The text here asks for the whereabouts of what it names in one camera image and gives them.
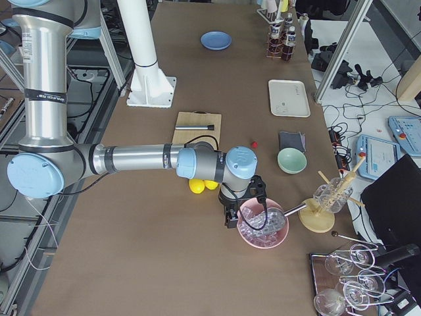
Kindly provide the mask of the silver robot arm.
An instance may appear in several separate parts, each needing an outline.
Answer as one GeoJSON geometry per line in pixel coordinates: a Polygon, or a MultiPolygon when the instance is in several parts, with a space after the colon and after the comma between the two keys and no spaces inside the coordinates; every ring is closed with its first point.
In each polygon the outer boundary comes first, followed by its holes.
{"type": "Polygon", "coordinates": [[[12,186],[31,198],[48,198],[94,174],[174,169],[188,179],[220,184],[226,226],[237,225],[242,201],[257,185],[257,157],[247,147],[224,153],[210,145],[127,147],[77,144],[67,134],[66,41],[101,35],[98,1],[13,1],[22,30],[26,135],[7,167],[12,186]]]}

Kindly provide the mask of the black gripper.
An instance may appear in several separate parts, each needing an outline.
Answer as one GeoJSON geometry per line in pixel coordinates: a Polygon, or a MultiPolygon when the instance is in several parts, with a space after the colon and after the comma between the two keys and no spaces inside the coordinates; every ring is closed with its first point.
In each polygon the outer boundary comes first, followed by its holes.
{"type": "Polygon", "coordinates": [[[247,200],[247,198],[245,196],[234,198],[232,195],[228,197],[222,192],[222,190],[219,191],[218,198],[220,203],[224,206],[224,225],[227,228],[235,228],[240,218],[240,207],[247,200]]]}

